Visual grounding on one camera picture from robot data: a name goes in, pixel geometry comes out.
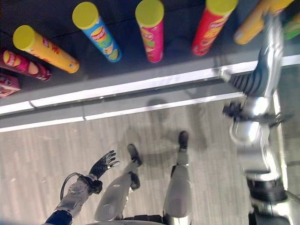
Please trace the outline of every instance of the humanoid robot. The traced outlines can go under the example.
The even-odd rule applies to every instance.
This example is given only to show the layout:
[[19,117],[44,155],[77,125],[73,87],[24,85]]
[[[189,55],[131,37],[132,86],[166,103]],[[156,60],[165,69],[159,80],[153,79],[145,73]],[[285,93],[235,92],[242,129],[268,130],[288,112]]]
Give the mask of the humanoid robot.
[[[270,127],[285,118],[269,114],[271,98],[281,73],[283,50],[282,28],[279,18],[265,17],[264,41],[256,69],[250,75],[230,75],[220,70],[220,77],[243,91],[247,99],[242,104],[231,102],[223,113],[233,118],[230,137],[237,145],[239,161],[246,176],[253,210],[250,225],[300,225],[300,199],[286,191],[276,154],[269,146]],[[128,145],[131,162],[123,174],[106,189],[96,210],[94,225],[190,225],[192,222],[191,183],[188,177],[187,132],[179,135],[176,165],[171,172],[163,216],[141,215],[123,218],[129,189],[136,190],[140,183],[137,168],[142,164],[134,145]],[[44,225],[70,225],[89,195],[100,193],[98,181],[108,169],[115,167],[114,151],[103,156],[87,176],[79,176],[68,194],[63,197]]]

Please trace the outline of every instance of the cylindrical can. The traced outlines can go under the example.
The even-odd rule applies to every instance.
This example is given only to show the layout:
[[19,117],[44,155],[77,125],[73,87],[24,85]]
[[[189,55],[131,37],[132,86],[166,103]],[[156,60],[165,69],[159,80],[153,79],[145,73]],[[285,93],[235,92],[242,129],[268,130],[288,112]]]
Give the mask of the cylindrical can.
[[142,0],[135,9],[149,62],[159,62],[164,55],[164,5],[160,0]]
[[238,0],[206,0],[206,7],[192,44],[195,55],[205,55],[223,28]]
[[36,33],[28,25],[22,25],[15,30],[13,42],[16,48],[26,51],[71,74],[79,69],[79,62],[76,59]]
[[260,0],[242,25],[236,30],[233,38],[237,44],[244,45],[251,41],[264,27],[263,15],[271,12],[281,13],[294,0]]
[[300,34],[300,13],[296,14],[292,20],[285,25],[284,31],[286,39],[292,39]]
[[41,81],[48,81],[51,77],[51,72],[41,64],[32,62],[9,50],[0,51],[0,68],[31,76]]
[[75,26],[83,31],[108,61],[117,62],[121,59],[121,50],[93,3],[85,1],[77,5],[72,19]]

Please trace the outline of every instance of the lay's chip can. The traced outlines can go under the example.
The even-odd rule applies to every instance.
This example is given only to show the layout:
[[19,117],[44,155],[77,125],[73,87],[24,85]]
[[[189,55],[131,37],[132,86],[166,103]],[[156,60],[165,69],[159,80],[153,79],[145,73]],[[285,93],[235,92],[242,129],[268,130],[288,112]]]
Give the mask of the lay's chip can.
[[117,62],[121,59],[120,48],[93,3],[85,1],[77,5],[72,19],[75,26],[83,31],[110,62]]

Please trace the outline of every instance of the printed logo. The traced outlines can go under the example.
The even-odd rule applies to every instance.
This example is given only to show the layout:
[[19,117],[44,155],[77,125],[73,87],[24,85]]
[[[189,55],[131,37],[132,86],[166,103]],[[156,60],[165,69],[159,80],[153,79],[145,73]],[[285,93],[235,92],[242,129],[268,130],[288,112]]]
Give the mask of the printed logo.
[[227,17],[222,17],[210,24],[210,28],[222,27],[226,23]]
[[99,28],[97,28],[96,30],[94,30],[94,32],[91,33],[90,37],[94,40],[94,41],[103,41],[106,38],[106,31],[104,26],[101,26]]
[[146,41],[151,41],[154,38],[154,35],[147,31],[146,29],[141,28],[142,38],[146,39]]
[[7,58],[6,60],[4,60],[5,64],[10,67],[15,66],[15,59],[16,59],[15,54],[12,53],[11,51],[6,50],[4,52],[4,55],[6,56],[5,58]]
[[43,44],[44,46],[46,46],[47,48],[49,48],[49,41],[43,37]]
[[0,76],[0,83],[5,86],[11,86],[12,81],[8,77]]

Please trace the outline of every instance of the gray floor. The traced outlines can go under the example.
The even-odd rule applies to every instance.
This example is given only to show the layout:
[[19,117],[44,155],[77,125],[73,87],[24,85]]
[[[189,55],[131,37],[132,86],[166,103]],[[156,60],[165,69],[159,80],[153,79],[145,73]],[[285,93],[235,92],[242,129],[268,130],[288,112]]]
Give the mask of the gray floor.
[[[231,121],[224,101],[143,112],[100,120],[2,133],[2,218],[42,224],[59,202],[64,178],[87,173],[95,161],[115,149],[119,168],[101,180],[104,189],[129,162],[126,146],[137,145],[144,160],[141,188],[129,196],[124,216],[162,214],[177,136],[190,133],[193,224],[248,224],[248,188],[229,139]],[[75,225],[93,222],[100,195],[92,195]]]
[[293,117],[283,123],[288,188],[300,196],[300,66],[285,68],[278,86],[281,109]]

